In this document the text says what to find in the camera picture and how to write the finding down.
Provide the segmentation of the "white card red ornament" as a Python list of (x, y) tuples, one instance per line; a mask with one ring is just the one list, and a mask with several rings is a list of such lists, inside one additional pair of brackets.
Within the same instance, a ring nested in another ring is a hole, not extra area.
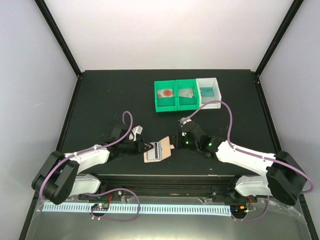
[(146, 152), (146, 160), (148, 162), (160, 160), (162, 157), (162, 147), (160, 142), (152, 142), (152, 149)]

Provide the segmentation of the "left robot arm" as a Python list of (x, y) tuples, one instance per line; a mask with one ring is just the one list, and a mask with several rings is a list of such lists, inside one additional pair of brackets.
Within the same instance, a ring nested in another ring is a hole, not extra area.
[(116, 140), (96, 144), (85, 150), (74, 153), (52, 152), (34, 177), (31, 188), (39, 194), (41, 199), (47, 199), (59, 205), (68, 197), (89, 194), (95, 199), (103, 199), (108, 192), (106, 185), (98, 177), (79, 173), (114, 160), (119, 154), (144, 154), (154, 149), (154, 145), (137, 140)]

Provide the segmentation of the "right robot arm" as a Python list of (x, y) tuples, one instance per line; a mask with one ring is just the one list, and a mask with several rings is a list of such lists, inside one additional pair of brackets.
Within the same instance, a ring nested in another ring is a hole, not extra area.
[(179, 120), (181, 132), (176, 134), (175, 148), (189, 148), (203, 157), (239, 166), (254, 176), (240, 176), (228, 187), (228, 198), (234, 202), (249, 196), (271, 196), (294, 206), (307, 183), (306, 173), (286, 151), (264, 153), (238, 146), (218, 136), (209, 136), (195, 121)]

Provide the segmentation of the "beige card holder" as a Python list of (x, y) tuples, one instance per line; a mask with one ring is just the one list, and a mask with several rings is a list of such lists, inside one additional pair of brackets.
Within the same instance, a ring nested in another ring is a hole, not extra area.
[(167, 159), (171, 156), (171, 150), (173, 150), (175, 147), (173, 144), (170, 143), (170, 137), (166, 136), (165, 138), (161, 139), (158, 141), (161, 143), (161, 150), (162, 150), (162, 157), (160, 160), (155, 160), (155, 161), (147, 161), (147, 154), (146, 152), (143, 154), (143, 160), (144, 163), (156, 163), (156, 162), (161, 162), (164, 159)]

